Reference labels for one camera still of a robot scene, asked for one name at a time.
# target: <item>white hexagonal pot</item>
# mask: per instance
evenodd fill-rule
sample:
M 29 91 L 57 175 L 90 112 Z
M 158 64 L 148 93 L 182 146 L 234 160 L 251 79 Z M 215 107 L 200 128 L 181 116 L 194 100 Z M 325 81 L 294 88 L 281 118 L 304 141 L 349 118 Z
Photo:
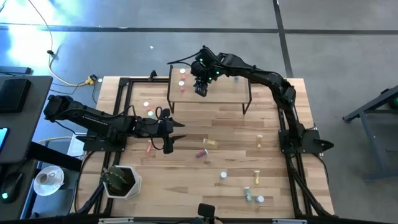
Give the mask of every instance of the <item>white hexagonal pot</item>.
M 106 195 L 108 196 L 108 198 L 121 198 L 121 199 L 127 200 L 127 199 L 139 194 L 139 192 L 141 191 L 142 178 L 140 175 L 138 175 L 136 170 L 130 166 L 116 165 L 116 167 L 121 168 L 121 169 L 131 169 L 132 175 L 134 176 L 136 183 L 131 187 L 130 191 L 125 196 L 115 196 L 115 195 L 110 194 L 107 184 L 105 184 L 103 182 L 103 185 L 105 187 L 105 192 L 106 192 Z

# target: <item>concrete floor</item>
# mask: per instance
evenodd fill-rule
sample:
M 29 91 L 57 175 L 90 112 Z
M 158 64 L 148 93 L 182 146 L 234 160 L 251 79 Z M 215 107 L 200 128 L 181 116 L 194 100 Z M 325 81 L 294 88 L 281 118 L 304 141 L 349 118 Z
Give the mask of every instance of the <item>concrete floor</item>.
M 277 29 L 272 0 L 32 2 L 48 24 L 58 26 Z M 279 0 L 279 5 L 285 29 L 398 29 L 394 0 Z M 4 26 L 42 24 L 25 0 L 8 1 L 0 22 Z M 53 69 L 69 82 L 82 82 L 93 73 L 148 75 L 154 69 L 166 75 L 166 62 L 191 55 L 206 44 L 214 52 L 234 53 L 247 63 L 286 76 L 278 34 L 221 32 L 53 32 L 54 49 L 58 49 Z M 305 79 L 321 136 L 335 143 L 325 153 L 325 162 L 336 214 L 396 223 L 398 179 L 362 180 L 364 174 L 375 171 L 371 151 L 361 123 L 345 124 L 341 117 L 398 84 L 397 35 L 289 34 L 286 39 L 293 76 Z M 35 26 L 10 26 L 0 30 L 0 40 L 1 65 L 29 66 L 34 75 L 50 75 L 45 53 L 50 45 L 48 32 Z M 91 86 L 78 88 L 72 97 L 94 106 L 92 90 Z M 71 122 L 63 124 L 84 131 Z M 65 135 L 70 133 L 40 119 L 34 141 Z

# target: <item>wooden tabletop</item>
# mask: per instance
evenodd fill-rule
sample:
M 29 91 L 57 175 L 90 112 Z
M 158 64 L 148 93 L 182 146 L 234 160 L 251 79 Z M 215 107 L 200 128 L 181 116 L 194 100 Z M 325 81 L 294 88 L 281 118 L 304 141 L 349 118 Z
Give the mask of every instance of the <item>wooden tabletop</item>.
M 191 74 L 191 70 L 185 69 L 184 89 L 180 90 L 178 85 L 181 81 L 181 73 L 179 68 L 173 68 L 172 79 L 170 82 L 170 101 L 184 103 L 247 103 L 249 102 L 249 85 L 248 80 L 243 77 L 227 77 L 225 75 L 218 77 L 217 81 L 212 81 L 208 85 L 206 97 L 202 97 L 195 93 L 195 77 Z
M 304 80 L 294 78 L 289 82 L 297 91 L 300 121 L 311 128 L 313 121 Z M 118 83 L 119 77 L 104 77 L 98 110 L 113 112 Z M 137 83 L 132 89 L 131 103 L 138 115 L 146 116 L 143 103 L 148 101 L 152 108 L 168 108 L 166 95 L 166 83 Z M 242 114 L 241 105 L 236 104 L 179 103 L 173 117 L 186 127 L 174 128 L 174 135 L 187 137 L 178 140 L 169 155 L 162 151 L 147 154 L 147 140 L 129 138 L 120 164 L 138 171 L 142 190 L 130 200 L 114 200 L 112 216 L 195 217 L 198 204 L 208 203 L 216 207 L 217 216 L 224 218 L 294 217 L 286 163 L 277 137 L 276 104 L 270 90 L 260 84 L 252 85 L 252 98 L 246 115 Z M 261 149 L 256 147 L 258 134 L 263 135 Z M 203 138 L 218 141 L 218 148 L 209 149 L 207 156 L 196 159 L 195 154 L 204 149 Z M 83 169 L 78 208 L 98 185 L 103 157 L 103 152 L 94 153 Z M 303 154 L 303 164 L 308 187 L 324 208 L 333 213 L 322 163 L 313 155 Z M 254 183 L 254 170 L 261 171 L 258 185 Z M 220 179 L 223 171 L 228 173 L 224 180 Z M 253 196 L 263 195 L 265 202 L 246 202 L 244 187 L 250 187 Z M 300 208 L 305 212 L 300 190 L 298 194 Z M 101 211 L 105 201 L 104 195 Z

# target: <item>potted plant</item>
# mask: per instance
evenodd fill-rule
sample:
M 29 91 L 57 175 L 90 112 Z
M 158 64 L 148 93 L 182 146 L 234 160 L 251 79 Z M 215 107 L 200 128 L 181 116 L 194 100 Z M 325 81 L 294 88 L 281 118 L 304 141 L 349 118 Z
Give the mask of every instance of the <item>potted plant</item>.
M 141 176 L 129 166 L 103 168 L 101 180 L 109 198 L 128 199 L 141 190 Z

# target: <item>white cup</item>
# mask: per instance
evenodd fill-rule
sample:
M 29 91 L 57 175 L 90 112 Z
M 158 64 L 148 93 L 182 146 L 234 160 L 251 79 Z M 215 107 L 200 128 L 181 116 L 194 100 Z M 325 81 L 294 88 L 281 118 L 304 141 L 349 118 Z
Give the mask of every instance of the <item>white cup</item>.
M 52 172 L 50 174 L 39 174 L 36 177 L 36 182 L 42 185 L 52 185 L 55 182 L 56 173 Z

